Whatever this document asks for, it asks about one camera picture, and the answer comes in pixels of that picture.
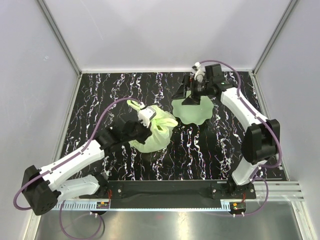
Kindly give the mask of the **light green plastic bag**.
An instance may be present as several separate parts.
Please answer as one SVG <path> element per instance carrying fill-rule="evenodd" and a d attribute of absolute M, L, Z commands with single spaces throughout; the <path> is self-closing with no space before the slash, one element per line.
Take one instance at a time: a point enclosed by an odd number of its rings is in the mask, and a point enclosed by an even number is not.
<path fill-rule="evenodd" d="M 156 116 L 151 120 L 150 130 L 152 135 L 146 140 L 145 144 L 141 144 L 136 140 L 132 140 L 129 144 L 141 153 L 152 153 L 166 148 L 173 134 L 173 129 L 178 125 L 176 118 L 168 111 L 162 110 L 157 105 L 150 105 L 155 111 Z"/>

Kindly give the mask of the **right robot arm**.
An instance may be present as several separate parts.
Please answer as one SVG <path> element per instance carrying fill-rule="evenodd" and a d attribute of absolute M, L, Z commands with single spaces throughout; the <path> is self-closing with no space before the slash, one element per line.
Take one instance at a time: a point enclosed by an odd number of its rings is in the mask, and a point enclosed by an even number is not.
<path fill-rule="evenodd" d="M 241 92 L 241 77 L 236 73 L 237 83 L 226 80 L 222 71 L 224 62 L 206 60 L 202 67 L 196 62 L 194 75 L 186 75 L 176 93 L 172 96 L 173 115 L 182 119 L 179 107 L 186 109 L 190 117 L 191 109 L 197 109 L 201 101 L 214 97 L 227 107 L 238 119 L 245 131 L 241 143 L 242 159 L 228 178 L 225 191 L 232 198 L 239 198 L 254 182 L 259 168 L 270 168 L 270 158 L 282 155 L 280 146 L 280 123 L 261 114 Z"/>

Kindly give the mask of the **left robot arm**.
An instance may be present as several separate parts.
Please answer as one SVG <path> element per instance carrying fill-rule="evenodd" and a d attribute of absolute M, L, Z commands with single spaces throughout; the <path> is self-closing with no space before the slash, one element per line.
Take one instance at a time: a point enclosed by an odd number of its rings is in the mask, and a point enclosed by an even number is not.
<path fill-rule="evenodd" d="M 119 150 L 125 143 L 145 144 L 152 135 L 149 120 L 118 121 L 97 131 L 91 141 L 49 165 L 24 171 L 22 194 L 33 213 L 41 216 L 62 201 L 81 196 L 103 198 L 108 193 L 108 180 L 100 173 L 71 179 L 88 165 Z"/>

